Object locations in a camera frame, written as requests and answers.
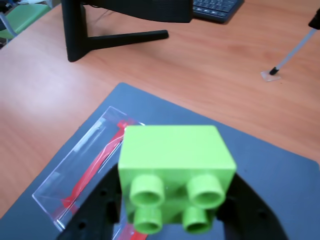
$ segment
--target keyboard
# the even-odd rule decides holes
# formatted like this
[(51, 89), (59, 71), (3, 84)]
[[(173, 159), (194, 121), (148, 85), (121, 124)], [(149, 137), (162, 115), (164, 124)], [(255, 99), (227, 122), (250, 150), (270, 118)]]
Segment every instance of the keyboard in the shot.
[(244, 0), (193, 0), (193, 16), (217, 23), (229, 21)]

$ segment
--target wooden desk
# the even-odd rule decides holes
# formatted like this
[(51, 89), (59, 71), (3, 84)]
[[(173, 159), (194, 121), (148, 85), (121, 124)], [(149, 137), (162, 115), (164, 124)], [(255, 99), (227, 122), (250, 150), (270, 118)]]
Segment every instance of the wooden desk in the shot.
[(87, 8), (92, 35), (169, 30), (170, 38), (67, 61), (61, 7), (0, 51), (0, 216), (103, 99), (126, 82), (320, 163), (320, 32), (264, 82), (310, 30), (319, 0), (246, 0), (228, 25), (160, 23)]

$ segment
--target toy block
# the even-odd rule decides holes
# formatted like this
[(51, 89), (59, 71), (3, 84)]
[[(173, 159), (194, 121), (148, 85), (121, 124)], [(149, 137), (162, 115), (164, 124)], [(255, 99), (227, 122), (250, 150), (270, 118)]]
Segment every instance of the toy block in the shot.
[(211, 229), (236, 173), (212, 125), (147, 125), (125, 129), (118, 172), (127, 220), (143, 234), (163, 224), (189, 233)]

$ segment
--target black monitor base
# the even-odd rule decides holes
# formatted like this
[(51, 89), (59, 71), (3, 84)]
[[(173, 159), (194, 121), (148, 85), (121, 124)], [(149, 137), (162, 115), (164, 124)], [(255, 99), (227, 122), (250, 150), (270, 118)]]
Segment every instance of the black monitor base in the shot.
[(80, 0), (62, 0), (62, 14), (68, 60), (75, 62), (91, 50), (137, 44), (169, 37), (167, 30), (88, 37), (86, 10)]

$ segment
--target transparent plastic container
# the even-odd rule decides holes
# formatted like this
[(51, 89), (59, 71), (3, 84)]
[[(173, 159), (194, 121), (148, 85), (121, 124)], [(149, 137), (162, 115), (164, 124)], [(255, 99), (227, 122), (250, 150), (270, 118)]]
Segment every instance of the transparent plastic container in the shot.
[[(80, 194), (87, 184), (96, 183), (87, 186), (92, 189), (85, 192), (90, 193), (118, 162), (128, 125), (143, 124), (110, 106), (32, 194), (60, 231), (87, 198), (88, 195)], [(121, 235), (123, 228), (133, 234), (130, 225), (125, 227), (126, 222), (122, 205), (120, 223), (114, 226), (113, 239)]]

